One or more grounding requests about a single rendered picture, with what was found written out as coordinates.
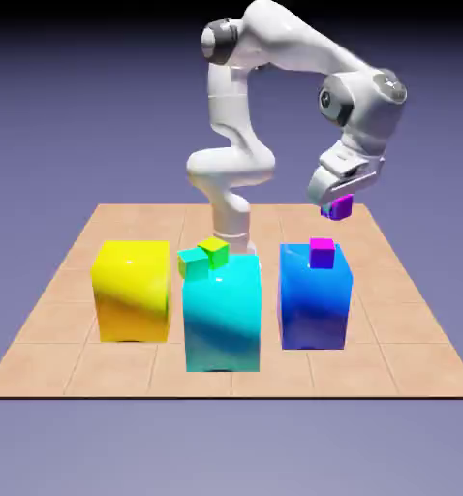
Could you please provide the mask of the small teal cube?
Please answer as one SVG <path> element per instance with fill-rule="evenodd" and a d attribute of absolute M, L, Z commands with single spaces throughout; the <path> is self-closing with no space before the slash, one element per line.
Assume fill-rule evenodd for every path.
<path fill-rule="evenodd" d="M 200 247 L 181 250 L 177 252 L 177 267 L 185 281 L 205 279 L 209 272 L 209 258 Z"/>

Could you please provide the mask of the large blue box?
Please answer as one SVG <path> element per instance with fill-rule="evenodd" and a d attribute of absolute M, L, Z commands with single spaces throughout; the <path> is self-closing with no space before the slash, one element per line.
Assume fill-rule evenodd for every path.
<path fill-rule="evenodd" d="M 277 316 L 285 350 L 341 350 L 345 346 L 353 275 L 341 247 L 332 268 L 309 266 L 309 246 L 279 249 Z"/>

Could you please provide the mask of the small yellow-green cube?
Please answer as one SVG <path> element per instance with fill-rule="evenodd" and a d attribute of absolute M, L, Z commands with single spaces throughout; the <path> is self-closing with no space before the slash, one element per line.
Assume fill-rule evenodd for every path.
<path fill-rule="evenodd" d="M 210 236 L 199 242 L 198 247 L 207 255 L 209 268 L 212 270 L 226 265 L 229 261 L 230 245 L 219 237 Z"/>

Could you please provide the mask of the small magenta cube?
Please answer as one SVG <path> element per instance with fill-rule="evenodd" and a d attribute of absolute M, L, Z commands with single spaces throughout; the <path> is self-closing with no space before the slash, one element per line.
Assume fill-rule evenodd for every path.
<path fill-rule="evenodd" d="M 313 269 L 332 269 L 335 252 L 332 238 L 312 237 L 309 241 L 309 266 Z"/>

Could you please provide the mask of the small purple cube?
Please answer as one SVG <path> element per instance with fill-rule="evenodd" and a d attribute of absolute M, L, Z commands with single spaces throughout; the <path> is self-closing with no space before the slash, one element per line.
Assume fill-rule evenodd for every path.
<path fill-rule="evenodd" d="M 342 196 L 321 207 L 321 215 L 332 221 L 341 221 L 352 215 L 354 195 Z"/>

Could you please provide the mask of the large yellow box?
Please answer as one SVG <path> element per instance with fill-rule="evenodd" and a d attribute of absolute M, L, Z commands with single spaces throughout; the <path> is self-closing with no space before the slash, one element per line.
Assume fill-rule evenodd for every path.
<path fill-rule="evenodd" d="M 168 242 L 107 240 L 90 274 L 102 342 L 167 341 L 171 315 Z"/>

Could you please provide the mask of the large cyan box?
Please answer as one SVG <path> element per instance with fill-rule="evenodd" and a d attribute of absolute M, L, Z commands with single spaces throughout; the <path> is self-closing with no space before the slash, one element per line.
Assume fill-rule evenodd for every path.
<path fill-rule="evenodd" d="M 262 278 L 255 255 L 229 262 L 182 286 L 186 370 L 258 372 Z"/>

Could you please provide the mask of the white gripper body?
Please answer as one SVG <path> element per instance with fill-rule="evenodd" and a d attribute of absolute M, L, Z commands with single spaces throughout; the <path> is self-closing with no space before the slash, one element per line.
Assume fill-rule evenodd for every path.
<path fill-rule="evenodd" d="M 385 163 L 384 157 L 323 154 L 309 182 L 311 202 L 322 206 L 374 184 Z"/>

